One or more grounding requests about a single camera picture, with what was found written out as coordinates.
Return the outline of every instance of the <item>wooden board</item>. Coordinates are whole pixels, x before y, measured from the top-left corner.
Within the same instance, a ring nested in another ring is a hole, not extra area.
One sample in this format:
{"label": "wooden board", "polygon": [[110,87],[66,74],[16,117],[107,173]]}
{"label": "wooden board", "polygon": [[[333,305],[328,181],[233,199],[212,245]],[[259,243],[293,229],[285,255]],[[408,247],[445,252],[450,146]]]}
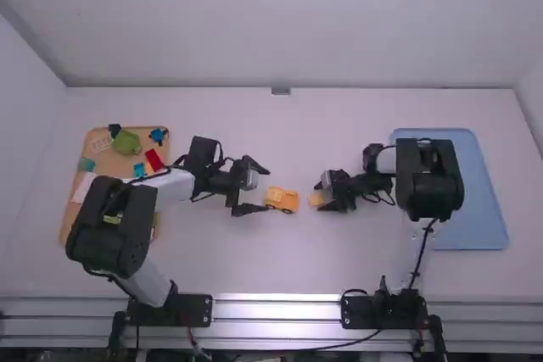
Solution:
{"label": "wooden board", "polygon": [[[148,137],[151,130],[157,127],[164,128],[164,126],[141,126],[141,127],[123,127],[125,131],[131,131],[139,136],[140,143],[142,144],[142,152],[138,155],[123,156],[117,153],[112,147],[109,147],[102,152],[93,153],[90,148],[90,141],[99,137],[107,136],[109,134],[107,127],[97,127],[90,130],[85,137],[83,143],[83,149],[81,156],[92,159],[96,162],[94,172],[98,175],[112,175],[119,178],[132,178],[134,176],[134,164],[145,163],[145,152],[154,148],[164,163],[169,163],[169,150],[170,150],[170,134],[165,137],[162,146],[153,142]],[[62,226],[60,227],[59,240],[62,246],[66,244],[66,239],[71,231],[71,226],[76,220],[76,216],[79,213],[81,207],[78,203],[72,203],[71,199],[79,186],[81,179],[85,172],[77,170],[77,163],[74,163],[74,169],[76,174],[71,184],[70,197],[66,204],[66,210],[64,211],[64,218],[62,220]],[[154,239],[159,235],[159,221],[157,220],[154,231]]]}

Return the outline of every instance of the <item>blue tray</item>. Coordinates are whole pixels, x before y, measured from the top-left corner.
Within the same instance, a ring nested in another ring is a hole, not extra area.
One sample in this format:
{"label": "blue tray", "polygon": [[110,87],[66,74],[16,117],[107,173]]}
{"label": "blue tray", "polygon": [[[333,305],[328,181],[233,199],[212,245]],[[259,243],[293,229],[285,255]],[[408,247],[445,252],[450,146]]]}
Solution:
{"label": "blue tray", "polygon": [[464,181],[464,204],[436,238],[444,250],[502,250],[509,244],[506,224],[494,194],[479,142],[467,129],[396,129],[390,141],[403,137],[451,139]]}

